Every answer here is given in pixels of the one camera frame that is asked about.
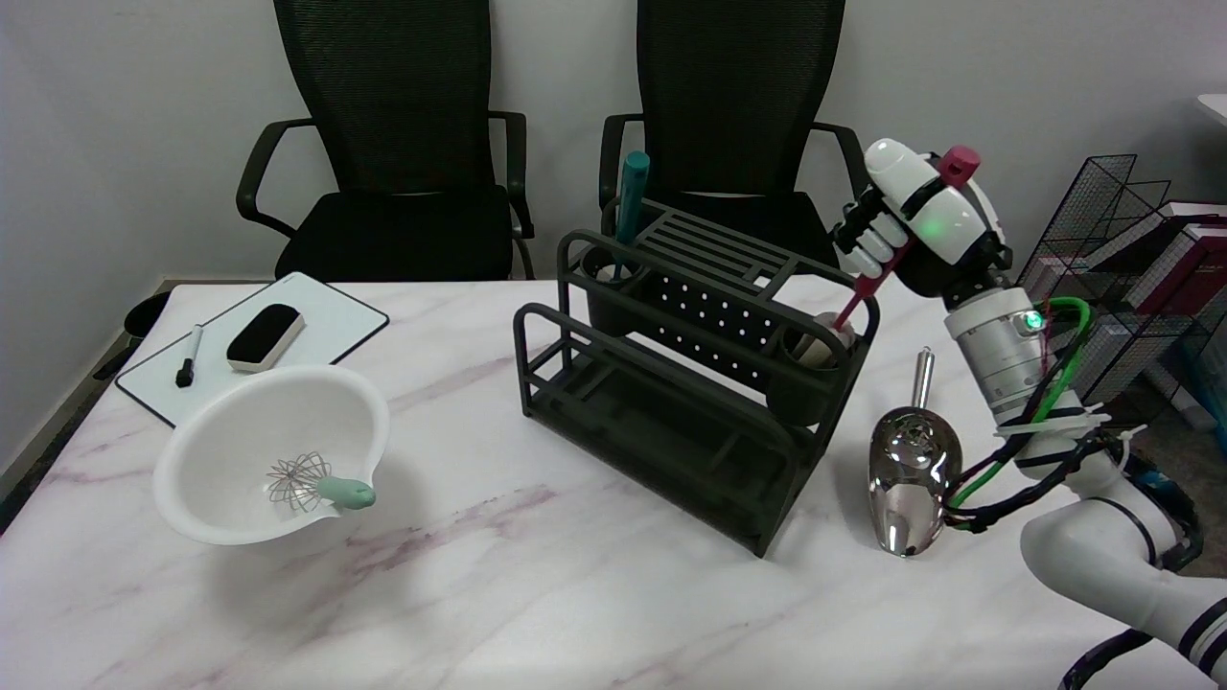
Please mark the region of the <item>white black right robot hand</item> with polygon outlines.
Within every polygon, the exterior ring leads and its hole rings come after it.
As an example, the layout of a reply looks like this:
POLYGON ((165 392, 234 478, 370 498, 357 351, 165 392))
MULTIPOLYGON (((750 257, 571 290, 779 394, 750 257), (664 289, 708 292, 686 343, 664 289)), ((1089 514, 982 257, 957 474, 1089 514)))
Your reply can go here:
POLYGON ((1012 252, 974 179, 975 149, 919 153, 883 138, 865 149, 867 185, 843 210, 832 243, 863 277, 894 275, 917 296, 955 309, 998 289, 1012 252))

